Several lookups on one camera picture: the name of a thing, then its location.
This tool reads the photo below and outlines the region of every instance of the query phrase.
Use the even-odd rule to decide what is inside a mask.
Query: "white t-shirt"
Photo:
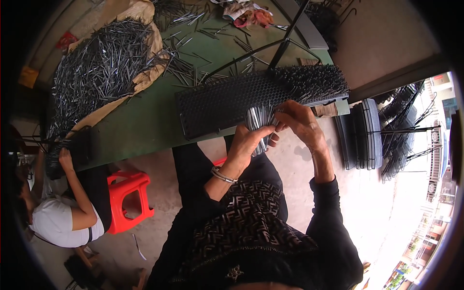
[[[74,200],[56,196],[43,201],[32,213],[31,230],[38,233],[50,243],[64,248],[77,248],[89,241],[89,229],[72,230],[71,206],[78,207]],[[100,216],[92,229],[92,241],[101,237],[105,230]]]

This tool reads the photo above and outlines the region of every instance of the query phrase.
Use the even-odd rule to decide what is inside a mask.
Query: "black pants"
[[[76,172],[76,176],[81,182],[82,188],[89,197],[90,202],[95,207],[98,216],[100,216],[105,232],[107,232],[110,228],[112,221],[110,190],[108,189],[107,180],[109,175],[110,171],[107,165],[101,165],[84,171]],[[68,189],[69,190],[66,195],[76,199],[74,197],[74,193],[71,190],[69,182]]]
[[[233,137],[234,135],[224,137],[227,152],[229,152]],[[173,147],[172,151],[177,181],[179,183],[180,198],[182,205],[186,205],[191,199],[196,198],[192,195],[192,192],[198,192],[191,189],[193,187],[203,187],[213,177],[211,173],[213,163],[201,151],[197,143]],[[238,180],[259,180],[276,186],[280,190],[283,189],[279,173],[265,153],[252,157],[250,165]],[[284,222],[288,218],[287,203],[284,195],[282,195],[280,200],[278,217]]]

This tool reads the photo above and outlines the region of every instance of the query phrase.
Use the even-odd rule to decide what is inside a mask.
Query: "brooch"
[[[235,268],[229,269],[229,274],[227,274],[226,278],[232,278],[232,280],[236,282],[238,276],[242,274],[243,272],[240,271],[240,265],[237,265]]]

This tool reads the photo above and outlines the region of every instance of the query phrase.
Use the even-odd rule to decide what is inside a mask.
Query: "black sleeve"
[[[348,231],[343,225],[336,178],[332,182],[309,182],[314,192],[314,216],[306,234],[318,247],[318,264],[327,289],[351,289],[362,281],[363,266]]]
[[[148,277],[146,290],[167,289],[169,280],[179,273],[193,240],[195,226],[225,211],[226,207],[223,203],[210,199],[208,193],[202,190],[201,199],[195,200],[190,205],[184,205],[175,216],[173,225],[168,231],[168,239]]]

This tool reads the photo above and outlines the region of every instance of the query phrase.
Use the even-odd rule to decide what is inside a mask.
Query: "person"
[[[75,172],[71,154],[62,148],[59,162],[68,180],[68,195],[48,198],[41,203],[44,173],[44,152],[36,160],[35,182],[31,190],[24,174],[21,195],[23,214],[20,214],[39,238],[64,248],[77,248],[102,236],[111,226],[110,192],[107,166]]]
[[[351,289],[362,281],[324,133],[310,108],[294,101],[281,108],[277,127],[239,125],[225,137],[227,160],[218,171],[196,143],[173,148],[182,208],[146,289]],[[266,154],[251,158],[262,137],[288,127],[314,164],[306,233],[286,224],[282,181]],[[269,145],[278,140],[274,134]]]

